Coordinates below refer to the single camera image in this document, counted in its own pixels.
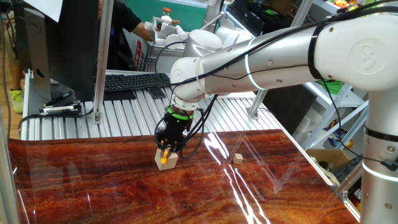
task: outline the computer monitor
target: computer monitor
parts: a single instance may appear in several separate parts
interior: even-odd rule
[[[60,82],[51,85],[52,98],[71,88],[78,100],[92,101],[98,48],[98,0],[63,1],[59,22],[40,14],[38,9],[25,2],[14,6],[18,57],[34,73],[40,69],[49,73],[44,74],[46,78]],[[34,78],[35,85],[43,82],[36,76]]]

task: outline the small wooden cube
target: small wooden cube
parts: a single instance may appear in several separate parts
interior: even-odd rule
[[[177,153],[172,153],[170,157],[167,159],[166,163],[162,163],[162,157],[160,156],[160,153],[162,151],[160,149],[156,150],[156,155],[155,155],[155,162],[157,164],[157,167],[159,170],[167,170],[167,169],[173,169],[177,163],[178,155]]]
[[[232,160],[234,161],[235,164],[242,164],[243,156],[242,154],[235,153],[235,155],[232,157]]]

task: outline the logo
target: logo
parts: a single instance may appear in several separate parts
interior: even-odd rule
[[[362,46],[363,53],[363,69],[369,70],[376,63],[376,58],[373,56],[373,49],[370,45],[365,44]]]
[[[362,75],[374,75],[383,70],[389,60],[387,47],[378,39],[363,39],[349,52],[351,68]]]
[[[40,25],[40,22],[35,18],[30,17],[28,19],[28,24],[29,24],[30,29],[32,29],[33,32],[40,33],[42,31],[42,26]]]

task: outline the monitor stand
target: monitor stand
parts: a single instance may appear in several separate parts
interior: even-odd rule
[[[71,91],[72,89],[62,85],[61,83],[58,84],[51,84],[51,97],[55,99],[64,93]],[[63,100],[56,102],[53,106],[65,106],[68,103],[72,103],[77,101],[76,93],[73,92],[71,96],[64,98]],[[35,87],[35,81],[33,78],[29,80],[29,99],[28,99],[28,114],[38,114],[39,109],[42,109],[44,104],[49,102],[48,97],[42,96]]]
[[[34,77],[29,80],[28,114],[38,114],[44,104],[72,89],[61,83],[56,85],[50,83],[51,71],[44,14],[35,9],[25,8],[25,22]],[[75,93],[53,106],[65,106],[74,101],[76,101]]]

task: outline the black keyboard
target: black keyboard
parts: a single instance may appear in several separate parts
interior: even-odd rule
[[[158,73],[163,82],[170,83],[170,78],[164,73]],[[143,75],[107,75],[105,91],[142,90],[155,86],[167,86],[159,81],[156,74]]]

